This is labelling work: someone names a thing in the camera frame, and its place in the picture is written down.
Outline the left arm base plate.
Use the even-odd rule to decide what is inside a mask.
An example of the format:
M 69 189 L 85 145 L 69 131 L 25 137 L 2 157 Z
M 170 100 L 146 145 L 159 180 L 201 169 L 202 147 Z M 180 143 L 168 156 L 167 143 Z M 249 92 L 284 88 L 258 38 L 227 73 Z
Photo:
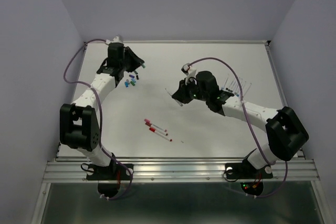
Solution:
M 107 167 L 82 163 L 80 168 L 86 172 L 86 180 L 97 182 L 100 198 L 107 201 L 125 196 L 132 185 L 133 164 L 119 165 L 111 162 Z

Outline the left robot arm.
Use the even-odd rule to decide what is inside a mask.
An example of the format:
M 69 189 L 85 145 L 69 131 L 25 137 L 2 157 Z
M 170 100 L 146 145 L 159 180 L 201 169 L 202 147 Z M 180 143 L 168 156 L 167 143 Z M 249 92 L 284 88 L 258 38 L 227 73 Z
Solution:
M 123 42 L 106 41 L 107 57 L 99 66 L 91 83 L 74 81 L 86 86 L 84 93 L 60 108 L 60 142 L 81 152 L 106 179 L 117 172 L 115 156 L 102 144 L 102 103 L 118 86 L 124 73 L 144 66 L 144 60 Z

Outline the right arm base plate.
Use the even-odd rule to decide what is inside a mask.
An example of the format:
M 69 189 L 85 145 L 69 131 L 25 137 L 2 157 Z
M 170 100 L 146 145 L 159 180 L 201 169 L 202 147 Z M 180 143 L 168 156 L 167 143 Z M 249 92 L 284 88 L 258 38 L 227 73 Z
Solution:
M 255 169 L 248 164 L 227 163 L 222 177 L 230 183 L 240 180 L 240 186 L 243 192 L 248 196 L 257 198 L 261 196 L 264 190 L 263 180 L 272 179 L 274 176 L 270 166 Z

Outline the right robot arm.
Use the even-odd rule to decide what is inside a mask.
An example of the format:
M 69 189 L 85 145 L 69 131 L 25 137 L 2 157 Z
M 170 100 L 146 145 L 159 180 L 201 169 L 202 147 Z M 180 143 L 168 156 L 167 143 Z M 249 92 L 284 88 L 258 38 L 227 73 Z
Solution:
M 277 110 L 243 101 L 232 91 L 220 89 L 209 71 L 188 75 L 181 80 L 172 98 L 182 104 L 193 100 L 204 101 L 211 111 L 241 120 L 266 133 L 268 143 L 258 144 L 242 161 L 241 170 L 248 177 L 255 176 L 260 169 L 276 161 L 291 160 L 309 139 L 308 132 L 292 108 L 285 106 Z

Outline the dark green pen body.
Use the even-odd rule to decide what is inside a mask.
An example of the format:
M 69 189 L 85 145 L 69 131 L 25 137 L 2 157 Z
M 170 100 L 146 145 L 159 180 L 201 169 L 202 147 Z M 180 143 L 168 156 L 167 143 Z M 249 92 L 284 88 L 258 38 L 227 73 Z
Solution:
M 228 87 L 228 91 L 231 92 L 231 93 L 234 93 L 235 90 L 236 90 L 237 88 L 238 88 L 237 79 L 234 79 L 234 80 L 230 83 L 230 85 L 229 85 L 229 87 Z

